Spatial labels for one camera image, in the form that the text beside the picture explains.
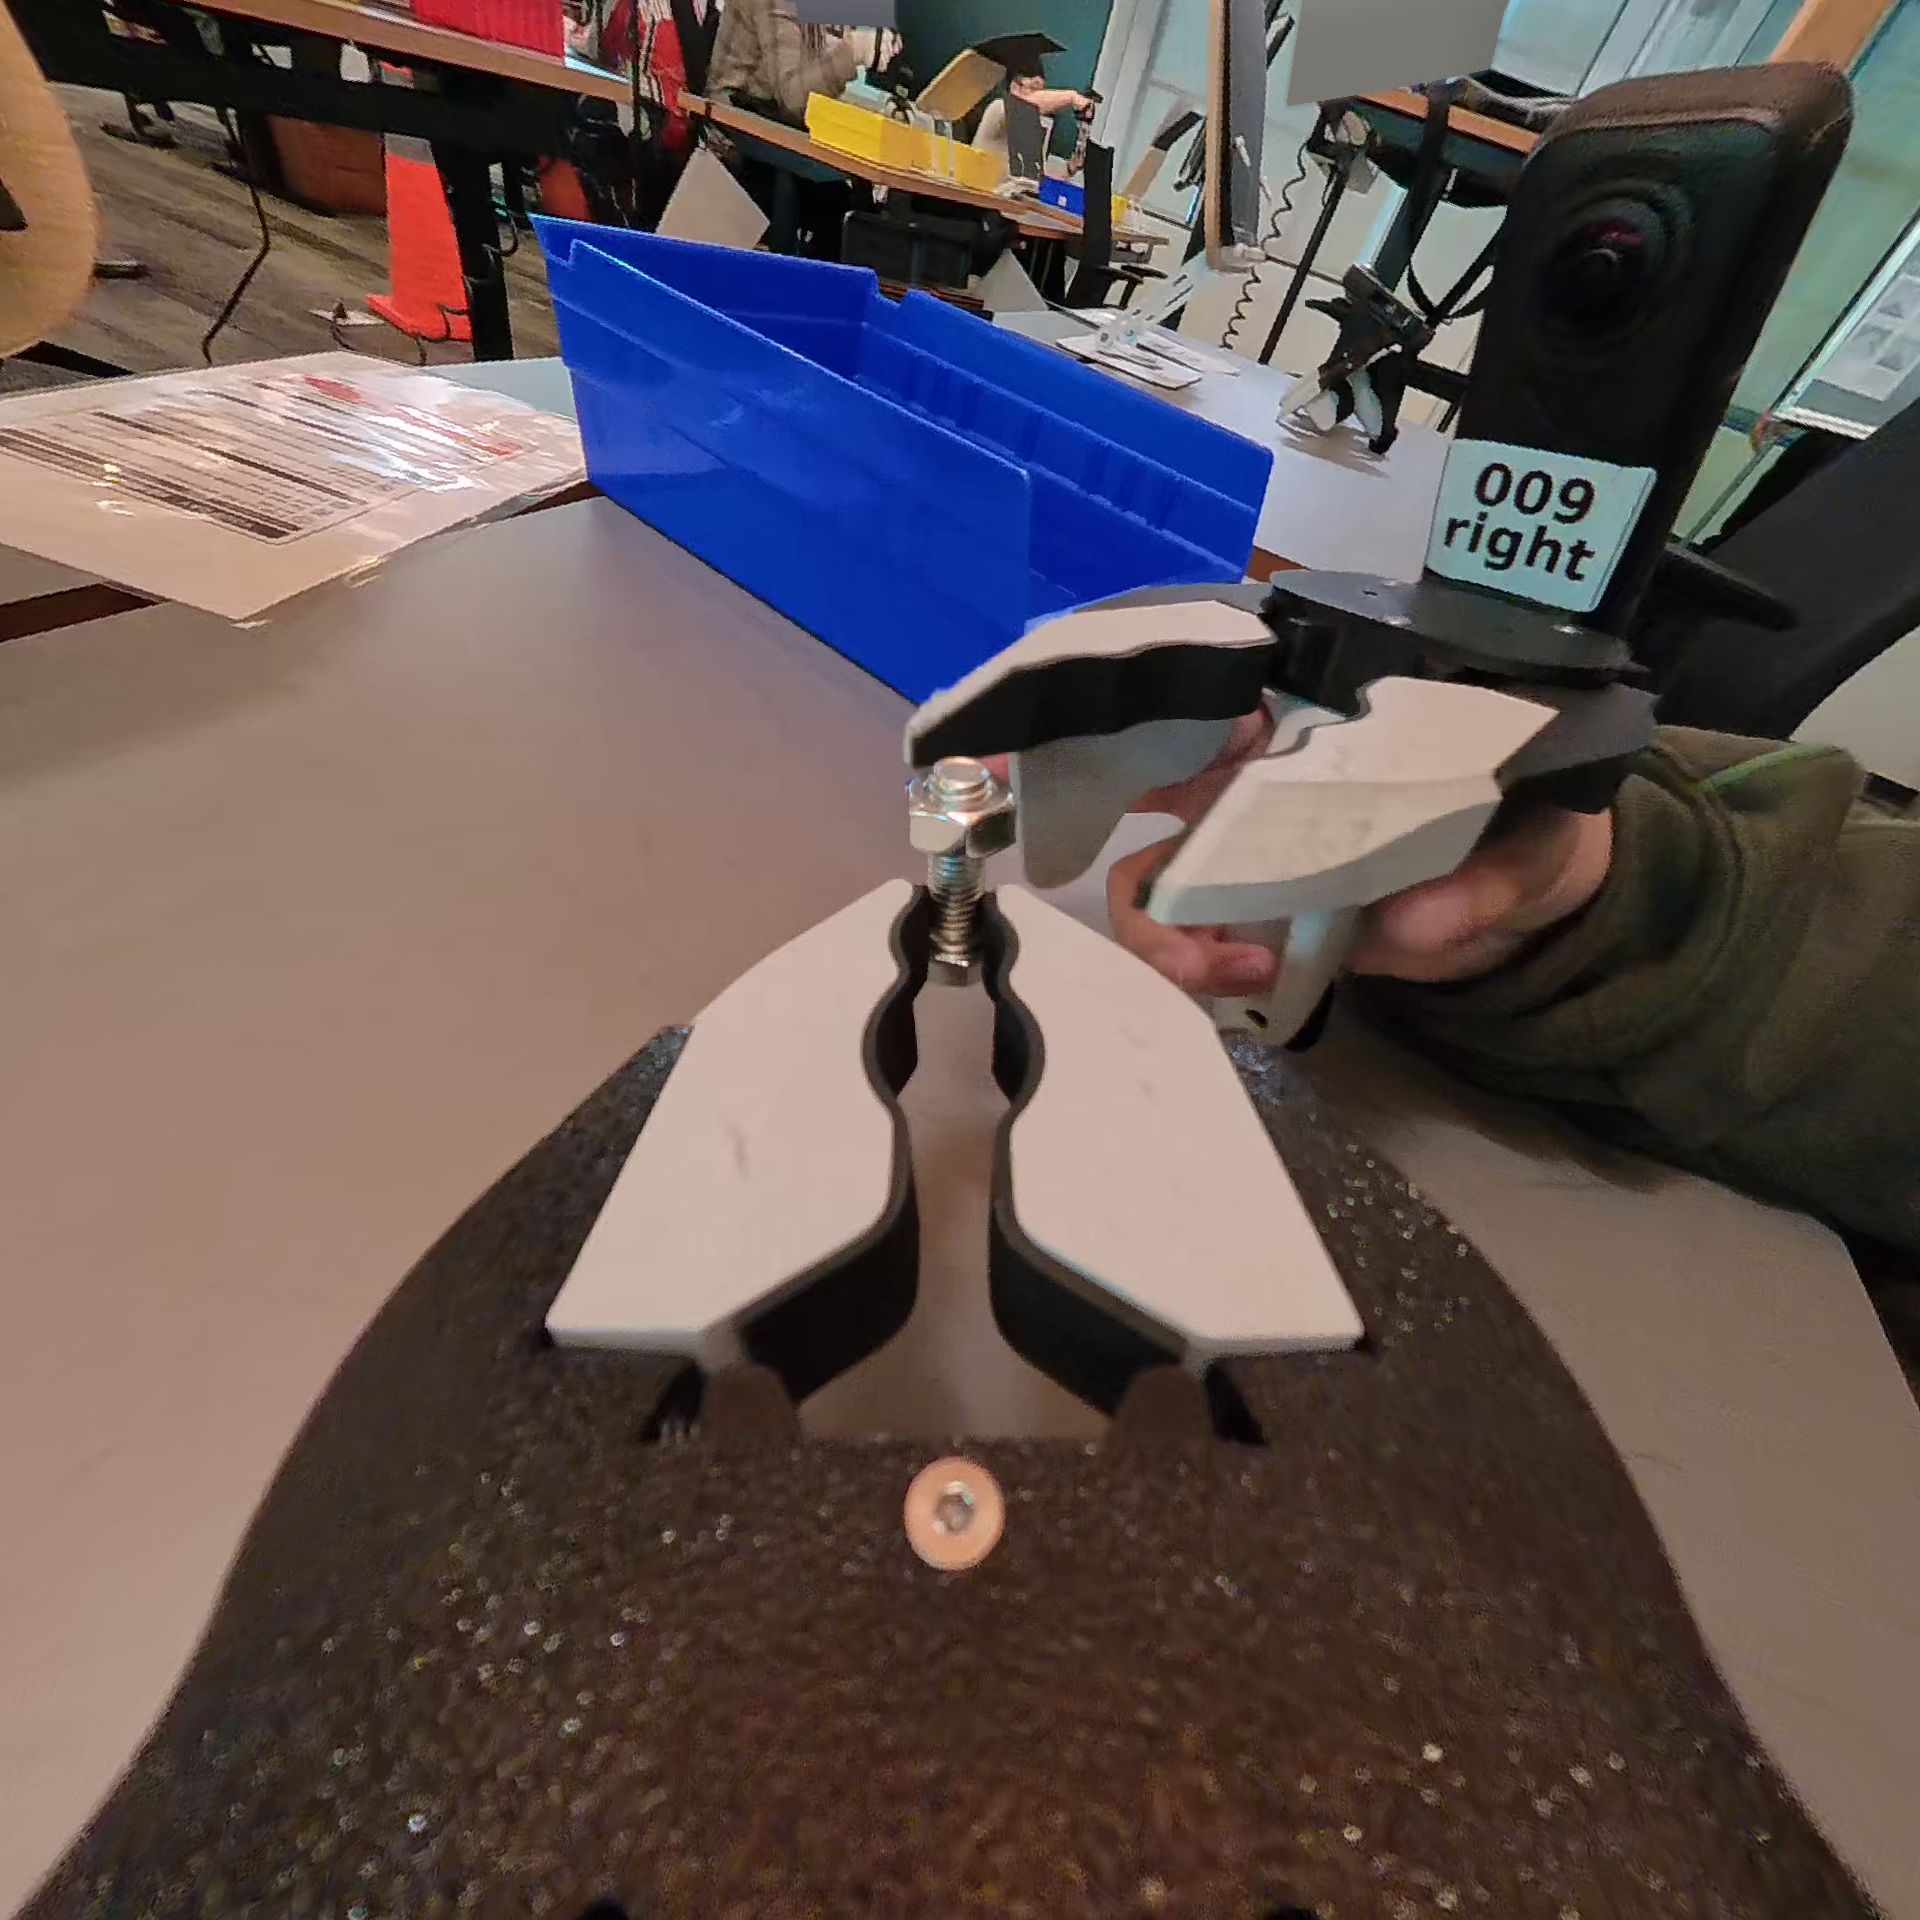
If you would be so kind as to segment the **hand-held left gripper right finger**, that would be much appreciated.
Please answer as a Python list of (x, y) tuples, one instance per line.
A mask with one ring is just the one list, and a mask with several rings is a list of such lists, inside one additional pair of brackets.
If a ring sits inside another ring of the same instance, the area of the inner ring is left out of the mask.
[(1235, 1063), (1164, 975), (1036, 892), (986, 901), (988, 1294), (1084, 1404), (1160, 1368), (1348, 1354), (1361, 1314)]

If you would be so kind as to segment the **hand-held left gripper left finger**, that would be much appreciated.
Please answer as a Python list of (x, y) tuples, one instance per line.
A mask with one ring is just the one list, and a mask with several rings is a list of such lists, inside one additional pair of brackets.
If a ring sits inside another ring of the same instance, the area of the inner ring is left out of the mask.
[(805, 1400), (918, 1294), (900, 1092), (918, 1067), (920, 888), (892, 877), (694, 1018), (556, 1291), (560, 1348), (758, 1365)]

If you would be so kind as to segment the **steel hex nut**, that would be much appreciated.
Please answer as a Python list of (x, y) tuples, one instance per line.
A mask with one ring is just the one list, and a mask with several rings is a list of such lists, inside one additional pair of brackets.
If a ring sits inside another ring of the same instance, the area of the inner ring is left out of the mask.
[(989, 858), (1018, 837), (1018, 806), (1003, 780), (947, 786), (934, 773), (905, 786), (908, 845), (932, 858)]

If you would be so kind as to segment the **steel hex bolt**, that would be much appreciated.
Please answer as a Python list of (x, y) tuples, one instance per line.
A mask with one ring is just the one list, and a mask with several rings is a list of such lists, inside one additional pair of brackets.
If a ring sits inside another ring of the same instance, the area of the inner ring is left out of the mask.
[[(979, 759), (947, 756), (924, 773), (959, 789), (993, 776)], [(943, 986), (963, 987), (977, 975), (977, 915), (983, 897), (986, 858), (926, 856), (928, 962), (926, 974)]]

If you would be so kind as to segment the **blue plastic bin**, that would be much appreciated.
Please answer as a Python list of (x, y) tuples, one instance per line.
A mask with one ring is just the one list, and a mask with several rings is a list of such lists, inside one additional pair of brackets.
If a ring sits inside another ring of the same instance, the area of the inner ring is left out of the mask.
[(1245, 572), (1264, 444), (865, 267), (535, 231), (590, 482), (914, 704), (1059, 611)]

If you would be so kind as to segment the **grey office desk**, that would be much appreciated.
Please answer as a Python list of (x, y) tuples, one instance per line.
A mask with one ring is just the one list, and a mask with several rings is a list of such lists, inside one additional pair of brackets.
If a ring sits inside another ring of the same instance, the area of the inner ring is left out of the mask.
[(1293, 418), (1280, 419), (1291, 382), (1286, 369), (1214, 348), (1205, 358), (1212, 367), (1195, 384), (1147, 396), (1270, 451), (1253, 573), (1266, 578), (1283, 563), (1416, 580), (1428, 557), (1450, 436), (1402, 422), (1387, 451), (1372, 454), (1348, 424), (1318, 434)]

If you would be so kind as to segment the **person's right hand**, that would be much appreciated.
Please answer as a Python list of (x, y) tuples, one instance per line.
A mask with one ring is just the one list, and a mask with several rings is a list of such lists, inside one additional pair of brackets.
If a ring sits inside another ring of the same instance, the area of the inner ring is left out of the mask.
[[(1374, 901), (1359, 918), (1346, 970), (1356, 975), (1448, 986), (1513, 963), (1525, 947), (1581, 913), (1610, 876), (1614, 810), (1535, 808), (1494, 828), (1450, 874)], [(1125, 851), (1105, 874), (1116, 941), (1187, 995), (1266, 995), (1277, 958), (1226, 924), (1158, 924), (1142, 888), (1176, 843)]]

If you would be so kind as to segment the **distant black gripper tool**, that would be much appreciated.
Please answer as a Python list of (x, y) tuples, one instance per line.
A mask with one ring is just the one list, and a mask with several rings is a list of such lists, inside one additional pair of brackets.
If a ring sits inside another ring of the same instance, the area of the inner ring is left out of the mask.
[(1379, 457), (1398, 438), (1407, 389), (1451, 409), (1463, 402), (1470, 376), (1425, 360), (1435, 323), (1387, 289), (1367, 266), (1348, 266), (1338, 295), (1310, 305), (1331, 318), (1336, 342), (1316, 369), (1287, 388), (1276, 409), (1277, 424), (1313, 434), (1331, 434), (1346, 424)]

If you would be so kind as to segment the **black office chair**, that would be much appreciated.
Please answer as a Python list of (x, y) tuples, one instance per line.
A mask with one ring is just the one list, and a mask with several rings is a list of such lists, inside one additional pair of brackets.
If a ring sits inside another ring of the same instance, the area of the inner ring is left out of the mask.
[(1785, 739), (1916, 629), (1918, 404), (1863, 439), (1802, 430), (1631, 635), (1658, 723)]

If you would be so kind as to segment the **small laminated card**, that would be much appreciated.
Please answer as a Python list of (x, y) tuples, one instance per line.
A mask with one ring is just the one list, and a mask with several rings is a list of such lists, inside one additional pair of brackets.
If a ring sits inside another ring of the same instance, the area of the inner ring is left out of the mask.
[(1232, 355), (1193, 348), (1179, 332), (1150, 316), (1101, 305), (1073, 318), (1086, 325), (1056, 339), (1062, 352), (1153, 391), (1182, 394), (1204, 379), (1235, 378), (1242, 371)]

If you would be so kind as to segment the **shallow yellow bin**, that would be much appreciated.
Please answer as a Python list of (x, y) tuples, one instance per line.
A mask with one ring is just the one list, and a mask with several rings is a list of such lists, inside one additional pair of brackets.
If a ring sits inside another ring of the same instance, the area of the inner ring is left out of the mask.
[(900, 173), (943, 179), (986, 193), (993, 193), (1006, 179), (1001, 158), (955, 137), (950, 127), (905, 121), (846, 95), (829, 97), (812, 91), (803, 107), (803, 129), (828, 152)]

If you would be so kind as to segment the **orange traffic cone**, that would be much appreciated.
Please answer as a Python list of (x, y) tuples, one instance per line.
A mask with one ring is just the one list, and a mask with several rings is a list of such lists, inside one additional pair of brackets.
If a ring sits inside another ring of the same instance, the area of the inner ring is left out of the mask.
[(448, 193), (427, 142), (382, 137), (387, 289), (365, 310), (420, 348), (469, 343), (467, 281)]

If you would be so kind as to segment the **long wooden table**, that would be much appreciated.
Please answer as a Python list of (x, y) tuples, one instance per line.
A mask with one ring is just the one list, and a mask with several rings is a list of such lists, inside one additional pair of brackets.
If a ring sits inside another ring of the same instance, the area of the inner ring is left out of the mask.
[(510, 362), (491, 166), (563, 153), (575, 106), (637, 113), (627, 69), (502, 44), (378, 3), (12, 1), (53, 84), (422, 140), (443, 179), (478, 364)]

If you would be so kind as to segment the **red storage bin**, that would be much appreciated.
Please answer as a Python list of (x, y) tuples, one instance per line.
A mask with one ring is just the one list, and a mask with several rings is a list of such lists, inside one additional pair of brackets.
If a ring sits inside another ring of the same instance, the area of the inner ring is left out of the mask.
[(416, 0), (412, 14), (432, 28), (511, 45), (541, 57), (566, 53), (563, 1), (535, 0)]

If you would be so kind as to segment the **wooden document stand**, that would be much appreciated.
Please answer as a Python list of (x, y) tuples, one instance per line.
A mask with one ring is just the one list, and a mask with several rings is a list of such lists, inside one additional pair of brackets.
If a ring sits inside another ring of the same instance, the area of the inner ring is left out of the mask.
[(2, 355), (60, 332), (93, 281), (100, 212), (61, 102), (2, 9)]

